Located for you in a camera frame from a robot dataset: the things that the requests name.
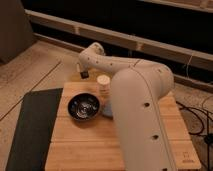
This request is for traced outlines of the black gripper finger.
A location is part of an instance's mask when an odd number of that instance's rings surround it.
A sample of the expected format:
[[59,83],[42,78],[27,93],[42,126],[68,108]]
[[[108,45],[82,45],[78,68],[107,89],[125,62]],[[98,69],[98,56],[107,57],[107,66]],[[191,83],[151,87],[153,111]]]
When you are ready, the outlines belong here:
[[89,77],[89,73],[86,70],[83,70],[80,64],[77,65],[77,71],[80,73],[82,79]]

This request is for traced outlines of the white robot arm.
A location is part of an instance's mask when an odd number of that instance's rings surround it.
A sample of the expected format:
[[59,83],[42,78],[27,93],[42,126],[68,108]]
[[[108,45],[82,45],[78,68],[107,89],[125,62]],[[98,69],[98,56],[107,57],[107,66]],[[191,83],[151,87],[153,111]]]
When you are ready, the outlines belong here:
[[96,68],[113,75],[110,103],[126,171],[177,171],[158,101],[174,87],[164,64],[107,56],[95,42],[79,54],[80,73]]

